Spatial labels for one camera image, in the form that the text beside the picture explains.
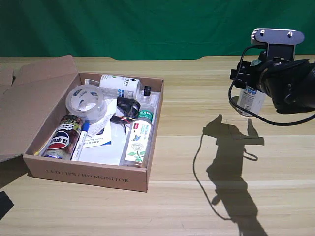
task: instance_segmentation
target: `marker pen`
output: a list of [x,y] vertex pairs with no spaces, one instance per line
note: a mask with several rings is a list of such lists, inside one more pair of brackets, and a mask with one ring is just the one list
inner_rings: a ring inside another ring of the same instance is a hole
[[79,140],[77,142],[77,145],[76,145],[75,150],[74,150],[73,155],[72,155],[72,159],[71,159],[72,161],[78,161],[79,160],[80,155],[81,155],[81,151],[83,148],[83,144],[84,144],[85,138],[86,138],[88,130],[89,130],[89,127],[90,127],[90,124],[88,122],[85,122],[83,124]]

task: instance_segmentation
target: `pepsi can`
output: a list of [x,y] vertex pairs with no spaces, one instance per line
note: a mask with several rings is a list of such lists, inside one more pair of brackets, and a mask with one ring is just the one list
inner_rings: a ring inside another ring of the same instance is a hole
[[83,122],[75,115],[64,116],[50,140],[44,157],[70,160],[78,142]]

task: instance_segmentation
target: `open cardboard box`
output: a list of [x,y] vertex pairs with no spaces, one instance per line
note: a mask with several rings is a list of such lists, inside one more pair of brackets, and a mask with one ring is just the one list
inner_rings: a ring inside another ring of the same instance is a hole
[[22,66],[11,86],[11,70],[0,73],[0,162],[17,156],[35,178],[90,184],[146,192],[163,98],[163,79],[138,78],[152,91],[160,92],[146,168],[67,161],[34,156],[61,118],[68,114],[67,94],[86,78],[100,80],[102,74],[78,73],[68,55]]

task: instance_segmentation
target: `green backdrop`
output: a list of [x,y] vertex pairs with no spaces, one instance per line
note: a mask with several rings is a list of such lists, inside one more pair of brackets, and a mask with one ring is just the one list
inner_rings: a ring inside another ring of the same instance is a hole
[[0,0],[0,56],[240,55],[258,27],[299,30],[296,53],[315,54],[315,0]]

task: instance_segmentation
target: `wooden table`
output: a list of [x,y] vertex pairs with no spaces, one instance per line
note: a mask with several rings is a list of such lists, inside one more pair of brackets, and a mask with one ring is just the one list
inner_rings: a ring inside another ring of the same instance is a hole
[[[18,69],[41,59],[0,58],[0,64]],[[16,158],[0,164],[0,187],[15,204],[0,221],[0,235],[315,235],[315,121],[278,127],[238,114],[227,91],[239,57],[75,60],[81,72],[165,79],[149,190],[34,179]],[[260,115],[288,122],[310,114],[277,114],[266,98]]]

